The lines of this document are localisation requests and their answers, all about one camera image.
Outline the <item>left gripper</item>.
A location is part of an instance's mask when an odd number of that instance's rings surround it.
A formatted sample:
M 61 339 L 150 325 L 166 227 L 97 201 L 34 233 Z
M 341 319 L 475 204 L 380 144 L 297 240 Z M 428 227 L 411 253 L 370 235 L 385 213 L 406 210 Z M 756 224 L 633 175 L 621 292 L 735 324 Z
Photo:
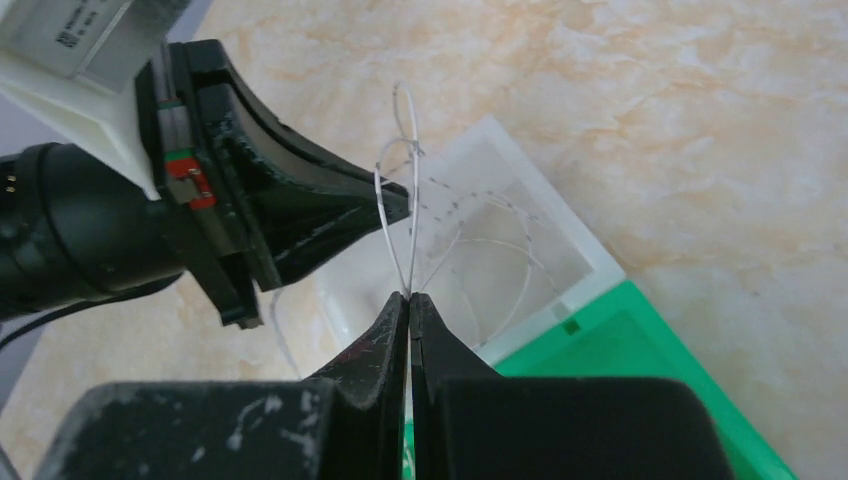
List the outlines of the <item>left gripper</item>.
M 380 230 L 371 173 L 230 84 L 201 89 L 198 108 L 184 44 L 154 48 L 135 94 L 154 218 L 223 325 L 261 325 L 253 278 L 264 291 L 293 284 Z

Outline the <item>green plastic bin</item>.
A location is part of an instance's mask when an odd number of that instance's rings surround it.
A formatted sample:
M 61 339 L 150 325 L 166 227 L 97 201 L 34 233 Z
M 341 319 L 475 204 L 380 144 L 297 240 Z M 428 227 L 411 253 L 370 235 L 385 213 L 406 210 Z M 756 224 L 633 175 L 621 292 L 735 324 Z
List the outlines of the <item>green plastic bin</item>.
M 490 366 L 410 304 L 416 479 L 789 479 L 793 473 L 625 282 Z

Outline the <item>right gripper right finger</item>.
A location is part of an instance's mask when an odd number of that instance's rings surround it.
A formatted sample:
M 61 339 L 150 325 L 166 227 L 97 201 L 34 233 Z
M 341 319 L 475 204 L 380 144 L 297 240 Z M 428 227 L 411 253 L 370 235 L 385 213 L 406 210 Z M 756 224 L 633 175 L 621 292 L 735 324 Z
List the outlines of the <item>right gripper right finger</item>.
M 683 383 L 505 377 L 409 303 L 420 479 L 730 479 L 713 422 Z

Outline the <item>white plastic bin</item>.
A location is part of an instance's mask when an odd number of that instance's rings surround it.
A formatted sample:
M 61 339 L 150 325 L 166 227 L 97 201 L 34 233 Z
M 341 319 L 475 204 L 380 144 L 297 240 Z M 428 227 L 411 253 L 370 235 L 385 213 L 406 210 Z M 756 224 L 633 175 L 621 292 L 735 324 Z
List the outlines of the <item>white plastic bin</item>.
M 452 333 L 496 364 L 624 280 L 518 143 L 487 116 L 421 166 L 417 247 L 407 222 L 356 242 L 315 275 L 342 345 L 370 326 L 416 263 Z

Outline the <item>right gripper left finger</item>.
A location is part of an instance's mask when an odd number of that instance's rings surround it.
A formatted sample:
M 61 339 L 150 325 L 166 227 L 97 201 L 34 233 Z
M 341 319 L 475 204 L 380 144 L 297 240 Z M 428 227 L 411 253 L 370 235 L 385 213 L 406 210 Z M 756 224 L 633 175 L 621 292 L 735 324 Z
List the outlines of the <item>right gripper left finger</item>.
M 399 479 L 404 455 L 408 300 L 389 295 L 372 325 L 311 377 L 328 381 L 319 479 Z

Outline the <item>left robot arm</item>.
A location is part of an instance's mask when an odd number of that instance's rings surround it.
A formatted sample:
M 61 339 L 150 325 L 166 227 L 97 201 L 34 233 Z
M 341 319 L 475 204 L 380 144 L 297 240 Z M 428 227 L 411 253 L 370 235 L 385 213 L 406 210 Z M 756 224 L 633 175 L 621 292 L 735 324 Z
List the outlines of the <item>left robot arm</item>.
M 154 294 L 190 273 L 224 325 L 383 224 L 407 190 L 277 117 L 217 40 L 171 43 L 132 90 L 154 197 L 73 144 L 1 160 L 1 317 L 36 326 Z

